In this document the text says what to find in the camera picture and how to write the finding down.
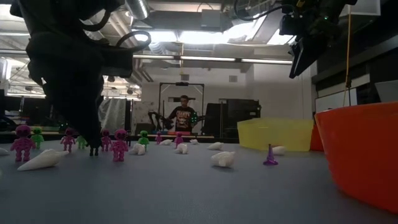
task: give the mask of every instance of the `white plastic piece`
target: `white plastic piece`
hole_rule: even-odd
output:
[[[192,139],[190,142],[191,142],[192,144],[199,144],[198,140],[196,140],[196,139]]]
[[[275,156],[284,156],[286,152],[286,147],[284,146],[276,146],[272,148],[272,152]]]
[[[188,146],[186,144],[179,144],[174,151],[181,154],[188,154]]]
[[[159,145],[160,145],[160,146],[169,146],[169,145],[172,144],[172,142],[173,142],[173,140],[171,140],[171,139],[166,139],[166,140],[160,142]]]
[[[223,147],[224,143],[221,142],[216,142],[211,144],[209,147],[207,147],[207,149],[209,150],[221,150],[221,148]]]
[[[214,166],[231,167],[234,164],[235,152],[220,152],[211,157]]]
[[[135,144],[132,149],[129,150],[129,154],[134,154],[134,155],[144,155],[145,154],[145,146],[142,144]]]
[[[10,154],[9,151],[0,148],[0,156],[8,156],[9,154]]]
[[[57,152],[54,149],[46,149],[35,158],[18,168],[18,171],[40,169],[57,165],[67,155],[68,151]]]

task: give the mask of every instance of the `black equipment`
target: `black equipment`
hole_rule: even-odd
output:
[[[155,115],[155,119],[157,121],[157,124],[154,123],[154,118],[153,115]],[[156,113],[155,111],[151,111],[148,113],[149,119],[150,119],[150,123],[152,124],[152,130],[153,131],[163,131],[162,126],[160,125],[160,120],[162,120],[164,127],[167,130],[170,130],[174,127],[173,125],[173,121],[170,119],[166,119],[165,117],[163,117],[162,115]]]
[[[95,148],[101,145],[98,107],[103,101],[103,75],[130,77],[133,52],[151,42],[144,31],[126,34],[116,46],[85,34],[84,30],[104,27],[111,12],[123,4],[117,0],[16,0],[10,10],[12,15],[24,18],[30,33],[26,52],[33,81],[42,86],[54,108]],[[88,26],[80,21],[102,9],[106,12],[100,23]],[[136,34],[148,39],[131,49],[120,47]]]
[[[280,35],[295,35],[296,43],[289,54],[293,56],[290,78],[299,76],[316,61],[341,35],[339,16],[346,4],[355,5],[357,0],[281,0],[280,6],[248,17],[238,10],[239,0],[234,2],[238,18],[252,21],[281,9],[285,16],[280,22]]]

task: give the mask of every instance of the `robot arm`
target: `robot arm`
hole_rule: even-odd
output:
[[[151,42],[144,31],[125,35],[116,46],[85,34],[83,29],[97,31],[105,26],[111,12],[123,4],[118,0],[16,0],[10,10],[24,18],[30,33],[26,48],[30,76],[91,147],[101,145],[98,107],[103,101],[103,75],[130,77],[133,53]],[[89,19],[102,9],[106,13],[99,24],[81,23],[80,19]],[[147,41],[131,49],[120,47],[136,34],[148,36]]]

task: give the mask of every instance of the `black t-shirt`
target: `black t-shirt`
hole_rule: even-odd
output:
[[[183,108],[182,106],[176,107],[170,114],[169,119],[176,118],[175,131],[192,131],[190,118],[195,112],[191,107]]]

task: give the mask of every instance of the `person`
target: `person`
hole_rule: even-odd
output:
[[[188,106],[189,98],[186,95],[180,97],[181,106],[176,107],[168,119],[175,119],[175,131],[186,131],[192,132],[192,128],[196,124],[190,122],[191,116],[195,113],[195,110]]]

